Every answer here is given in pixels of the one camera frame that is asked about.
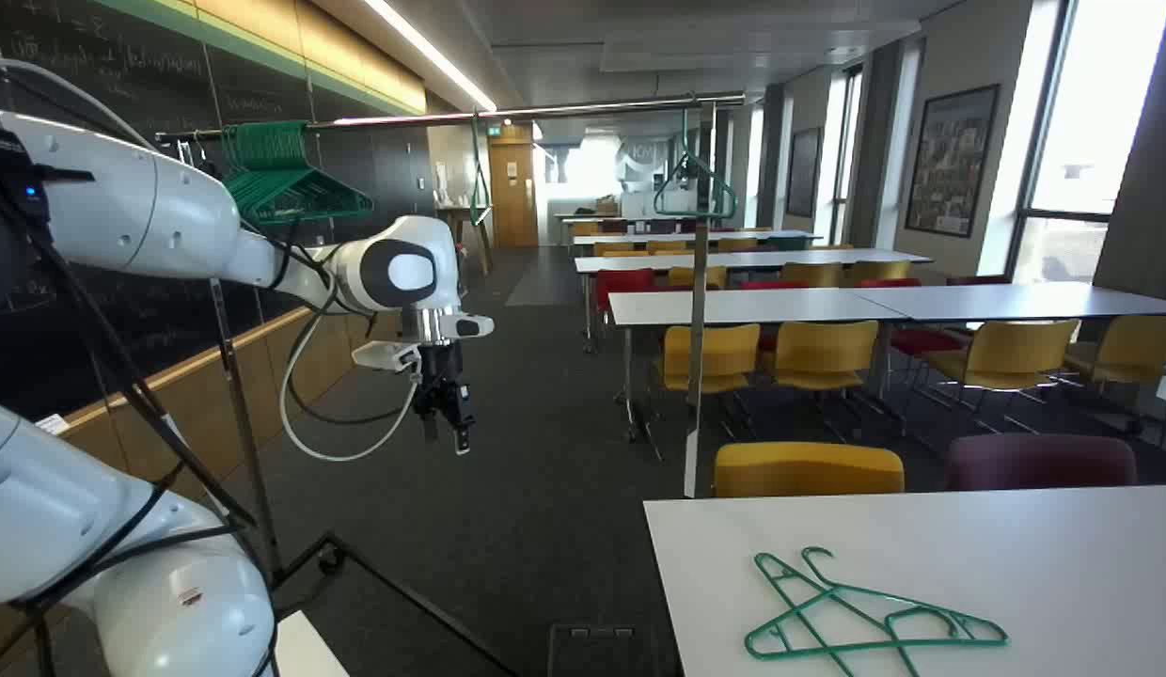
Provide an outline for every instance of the table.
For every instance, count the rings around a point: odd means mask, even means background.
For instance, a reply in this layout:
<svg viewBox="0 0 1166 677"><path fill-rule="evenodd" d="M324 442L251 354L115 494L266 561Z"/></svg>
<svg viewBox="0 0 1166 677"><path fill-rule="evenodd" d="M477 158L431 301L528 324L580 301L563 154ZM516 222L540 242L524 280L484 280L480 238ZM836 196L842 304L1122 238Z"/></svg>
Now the table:
<svg viewBox="0 0 1166 677"><path fill-rule="evenodd" d="M741 640L786 612L757 554L911 593L1009 633L1004 647L911 647L919 675L1166 675L1166 484L895 494L790 502L647 502L679 669L693 677L839 675L821 658L757 662ZM902 675L886 652L857 675Z"/></svg>
<svg viewBox="0 0 1166 677"><path fill-rule="evenodd" d="M693 324L689 290L610 295L613 326L624 331L619 412L637 437L630 403L630 331ZM836 290L712 290L702 324L821 324L821 319L881 319L881 324L954 324L954 319L1049 319L1049 315L1166 315L1166 301L1116 295L1080 282L1049 285L836 285Z"/></svg>
<svg viewBox="0 0 1166 677"><path fill-rule="evenodd" d="M792 265L919 265L929 255L886 251L886 247L806 247L806 251L706 251L706 266L726 270L758 270L758 266L792 266ZM575 255L575 270L583 275L583 339L593 335L593 290L589 275L602 270L689 270L697 255Z"/></svg>
<svg viewBox="0 0 1166 677"><path fill-rule="evenodd" d="M587 232L575 238L575 247L593 247L593 246L660 246L660 242L677 242L677 246L693 246L697 232ZM812 242L810 230L712 230L706 242Z"/></svg>

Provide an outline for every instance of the ceiling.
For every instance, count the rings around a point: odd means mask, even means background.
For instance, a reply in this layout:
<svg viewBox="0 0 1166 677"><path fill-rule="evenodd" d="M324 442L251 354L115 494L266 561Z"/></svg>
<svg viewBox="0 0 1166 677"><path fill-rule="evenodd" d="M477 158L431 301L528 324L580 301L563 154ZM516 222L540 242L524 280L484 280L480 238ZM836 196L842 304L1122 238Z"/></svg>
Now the ceiling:
<svg viewBox="0 0 1166 677"><path fill-rule="evenodd" d="M360 0L312 0L477 109ZM854 63L959 0L391 0L500 109L658 94L765 92L821 63Z"/></svg>

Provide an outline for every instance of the wooden door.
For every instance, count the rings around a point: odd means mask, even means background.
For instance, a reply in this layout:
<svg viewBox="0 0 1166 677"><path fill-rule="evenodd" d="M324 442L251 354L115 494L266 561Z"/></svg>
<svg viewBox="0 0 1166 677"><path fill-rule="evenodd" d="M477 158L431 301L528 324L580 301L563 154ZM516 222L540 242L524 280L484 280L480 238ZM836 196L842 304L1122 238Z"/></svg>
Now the wooden door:
<svg viewBox="0 0 1166 677"><path fill-rule="evenodd" d="M534 143L494 139L487 166L494 166L497 247L534 247L536 246Z"/></svg>

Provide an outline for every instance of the ceiling light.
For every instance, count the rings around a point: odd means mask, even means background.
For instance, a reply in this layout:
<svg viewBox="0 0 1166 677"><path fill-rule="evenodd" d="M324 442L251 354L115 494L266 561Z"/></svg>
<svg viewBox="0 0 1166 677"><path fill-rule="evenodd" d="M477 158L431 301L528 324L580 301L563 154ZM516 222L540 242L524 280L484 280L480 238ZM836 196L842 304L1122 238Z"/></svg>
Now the ceiling light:
<svg viewBox="0 0 1166 677"><path fill-rule="evenodd" d="M441 74L446 74L465 99L477 101L480 112L497 112L497 101L459 68L450 63L408 19L402 19L388 0L363 0L406 45L415 45Z"/></svg>

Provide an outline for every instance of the framed picture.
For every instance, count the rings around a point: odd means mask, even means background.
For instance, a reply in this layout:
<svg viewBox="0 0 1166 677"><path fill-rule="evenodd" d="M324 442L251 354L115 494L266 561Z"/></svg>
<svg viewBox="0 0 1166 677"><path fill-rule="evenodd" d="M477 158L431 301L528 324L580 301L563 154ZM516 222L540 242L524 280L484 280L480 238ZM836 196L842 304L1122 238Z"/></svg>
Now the framed picture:
<svg viewBox="0 0 1166 677"><path fill-rule="evenodd" d="M792 131L792 154L786 163L786 216L812 218L821 170L821 128Z"/></svg>
<svg viewBox="0 0 1166 677"><path fill-rule="evenodd" d="M906 230L970 238L981 200L998 92L929 99L923 112Z"/></svg>

